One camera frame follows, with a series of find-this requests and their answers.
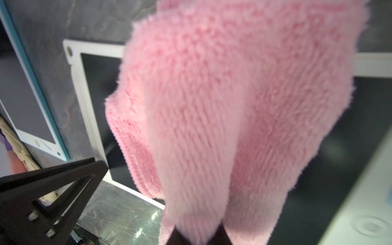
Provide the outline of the pink microfiber cloth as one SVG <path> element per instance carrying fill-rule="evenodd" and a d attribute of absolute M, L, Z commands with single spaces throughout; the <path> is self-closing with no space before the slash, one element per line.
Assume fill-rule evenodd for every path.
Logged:
<path fill-rule="evenodd" d="M 366 1 L 158 1 L 133 26 L 108 125 L 137 188 L 206 245 L 265 245 L 348 108 Z"/>

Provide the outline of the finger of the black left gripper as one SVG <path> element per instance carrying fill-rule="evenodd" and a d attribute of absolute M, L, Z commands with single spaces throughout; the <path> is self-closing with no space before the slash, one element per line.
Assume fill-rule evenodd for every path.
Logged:
<path fill-rule="evenodd" d="M 89 158 L 1 177 L 1 244 L 98 245 L 77 222 L 107 171 Z"/>

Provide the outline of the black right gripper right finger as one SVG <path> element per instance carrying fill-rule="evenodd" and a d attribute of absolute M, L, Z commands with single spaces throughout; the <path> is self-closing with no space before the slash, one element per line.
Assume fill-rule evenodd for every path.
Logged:
<path fill-rule="evenodd" d="M 232 245 L 223 224 L 221 223 L 214 236 L 209 240 L 207 245 Z"/>

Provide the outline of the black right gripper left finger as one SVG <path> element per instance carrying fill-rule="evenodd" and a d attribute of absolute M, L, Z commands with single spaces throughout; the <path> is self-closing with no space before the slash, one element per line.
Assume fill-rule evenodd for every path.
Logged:
<path fill-rule="evenodd" d="M 166 245 L 191 245 L 191 243 L 177 230 L 177 228 L 174 228 Z"/>

